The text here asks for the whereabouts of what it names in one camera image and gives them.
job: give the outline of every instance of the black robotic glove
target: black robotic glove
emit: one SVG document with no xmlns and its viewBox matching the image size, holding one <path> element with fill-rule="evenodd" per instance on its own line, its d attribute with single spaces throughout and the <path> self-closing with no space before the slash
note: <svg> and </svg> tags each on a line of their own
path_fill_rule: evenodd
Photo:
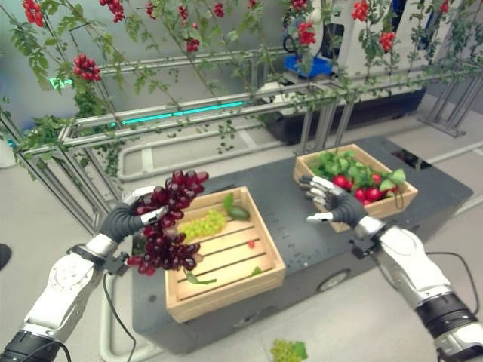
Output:
<svg viewBox="0 0 483 362">
<path fill-rule="evenodd" d="M 351 194 L 318 176 L 302 176 L 301 188 L 307 198 L 320 204 L 326 213 L 316 213 L 307 217 L 307 222 L 344 222 L 354 229 L 362 218 L 368 215 L 361 202 Z"/>
</svg>

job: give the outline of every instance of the cyan led light strip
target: cyan led light strip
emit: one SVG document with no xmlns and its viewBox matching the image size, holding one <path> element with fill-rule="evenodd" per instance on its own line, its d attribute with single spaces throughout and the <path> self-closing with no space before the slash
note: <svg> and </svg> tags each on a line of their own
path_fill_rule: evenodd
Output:
<svg viewBox="0 0 483 362">
<path fill-rule="evenodd" d="M 148 115 L 146 117 L 126 119 L 125 121 L 122 121 L 122 124 L 133 124 L 133 123 L 139 123 L 139 122 L 145 122 L 145 121 L 153 121 L 155 119 L 169 118 L 169 117 L 174 117 L 174 116 L 177 116 L 177 115 L 191 115 L 193 113 L 198 113 L 198 112 L 206 112 L 206 111 L 213 111 L 215 109 L 223 109 L 223 108 L 231 108 L 231 107 L 236 107 L 236 106 L 242 106 L 243 104 L 245 104 L 245 102 L 240 100 L 238 102 L 217 104 L 215 106 L 206 106 L 206 107 L 200 107 L 200 108 L 185 109 L 184 111 L 177 111 L 177 112 L 172 112 L 172 113 L 162 113 L 160 115 Z"/>
</svg>

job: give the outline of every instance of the black cable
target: black cable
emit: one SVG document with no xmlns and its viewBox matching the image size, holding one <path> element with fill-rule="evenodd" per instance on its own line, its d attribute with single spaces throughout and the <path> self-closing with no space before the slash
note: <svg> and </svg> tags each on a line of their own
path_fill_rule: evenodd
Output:
<svg viewBox="0 0 483 362">
<path fill-rule="evenodd" d="M 122 329 L 126 332 L 126 334 L 129 336 L 129 338 L 132 339 L 133 341 L 133 348 L 131 349 L 131 353 L 129 354 L 128 362 L 131 361 L 131 358 L 133 357 L 134 350 L 136 349 L 136 339 L 134 336 L 129 332 L 128 328 L 122 323 L 121 318 L 118 315 L 118 312 L 115 311 L 114 305 L 112 304 L 111 297 L 109 296 L 109 292 L 107 291 L 107 286 L 106 286 L 106 277 L 107 274 L 104 274 L 103 277 L 103 289 L 104 289 L 104 295 L 106 296 L 107 302 L 109 303 L 109 307 L 111 308 L 111 312 L 114 315 L 115 319 L 118 321 L 118 323 L 121 325 Z"/>
<path fill-rule="evenodd" d="M 377 268 L 379 269 L 380 273 L 383 275 L 384 279 L 386 279 L 387 283 L 391 286 L 392 289 L 397 290 L 391 280 L 387 277 L 386 273 L 384 272 L 383 268 L 380 266 L 379 261 L 374 257 L 373 253 L 370 253 L 369 256 L 376 264 Z"/>
<path fill-rule="evenodd" d="M 473 289 L 473 293 L 475 294 L 475 311 L 473 312 L 473 314 L 478 314 L 479 310 L 480 310 L 480 299 L 478 298 L 478 291 L 476 289 L 476 285 L 475 285 L 475 280 L 473 279 L 473 275 L 471 274 L 471 271 L 469 270 L 469 266 L 468 264 L 466 264 L 466 260 L 460 255 L 460 254 L 456 254 L 456 253 L 450 253 L 448 251 L 438 251 L 438 252 L 431 252 L 431 253 L 426 253 L 428 255 L 449 255 L 449 256 L 455 256 L 457 257 L 464 265 L 465 269 L 466 269 L 466 272 L 468 273 L 468 277 L 469 277 L 469 282 L 471 283 L 471 287 Z"/>
<path fill-rule="evenodd" d="M 42 349 L 46 349 L 47 347 L 50 347 L 51 345 L 59 345 L 63 349 L 64 353 L 66 354 L 67 362 L 72 362 L 72 359 L 70 358 L 69 350 L 67 349 L 67 347 L 63 343 L 60 343 L 58 341 L 52 341 L 52 342 L 49 342 L 45 345 L 41 345 L 36 350 L 34 350 L 34 352 L 32 352 L 31 354 L 26 356 L 24 359 L 22 359 L 21 362 L 26 362 L 29 358 L 33 357 L 35 355 L 35 353 L 41 351 Z"/>
</svg>

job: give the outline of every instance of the blue container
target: blue container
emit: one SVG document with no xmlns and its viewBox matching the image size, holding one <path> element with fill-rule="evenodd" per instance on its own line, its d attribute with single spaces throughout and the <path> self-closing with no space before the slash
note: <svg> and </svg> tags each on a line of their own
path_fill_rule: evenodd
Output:
<svg viewBox="0 0 483 362">
<path fill-rule="evenodd" d="M 286 70 L 296 72 L 305 78 L 313 78 L 320 74 L 330 75 L 332 73 L 332 65 L 327 60 L 321 58 L 314 58 L 308 77 L 303 70 L 297 68 L 297 58 L 294 55 L 287 55 L 285 57 L 284 67 Z"/>
</svg>

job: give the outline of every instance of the wooden crate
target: wooden crate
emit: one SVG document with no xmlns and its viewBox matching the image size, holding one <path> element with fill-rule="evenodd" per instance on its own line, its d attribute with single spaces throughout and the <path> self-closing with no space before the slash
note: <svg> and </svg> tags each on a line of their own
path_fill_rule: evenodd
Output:
<svg viewBox="0 0 483 362">
<path fill-rule="evenodd" d="M 335 150 L 336 149 L 328 149 L 326 151 L 335 152 Z M 355 144 L 341 146 L 338 148 L 338 150 L 341 153 L 347 151 L 354 151 L 355 159 L 357 161 L 366 164 L 367 166 L 371 166 L 375 171 L 391 171 L 386 165 L 380 163 L 376 158 L 372 157 L 366 151 L 364 151 Z M 296 158 L 294 178 L 297 183 L 299 183 L 299 178 L 302 175 L 315 176 L 310 168 L 318 165 L 319 155 L 320 152 L 316 152 Z M 398 200 L 398 204 L 396 204 L 394 198 L 384 198 L 383 200 L 379 200 L 373 202 L 372 204 L 366 205 L 365 209 L 368 211 L 369 215 L 377 217 L 379 219 L 400 213 L 406 207 L 408 207 L 411 201 L 413 201 L 414 197 L 417 194 L 417 189 L 410 183 L 405 182 L 404 185 L 401 187 L 401 193 L 402 202 Z M 322 212 L 326 211 L 321 205 L 315 204 L 315 206 Z M 342 224 L 341 222 L 330 222 L 330 224 L 335 232 L 343 232 L 349 229 L 346 224 Z"/>
<path fill-rule="evenodd" d="M 184 210 L 184 222 L 205 216 L 210 209 L 223 210 L 223 199 L 233 192 L 235 204 L 250 213 L 248 221 L 227 217 L 225 228 L 213 237 L 196 238 L 204 256 L 192 271 L 199 280 L 217 279 L 212 284 L 190 283 L 183 270 L 166 271 L 166 309 L 182 323 L 209 311 L 279 287 L 285 264 L 247 187 L 238 187 L 196 198 Z M 254 247 L 248 241 L 255 240 Z M 262 273 L 252 276 L 259 267 Z"/>
</svg>

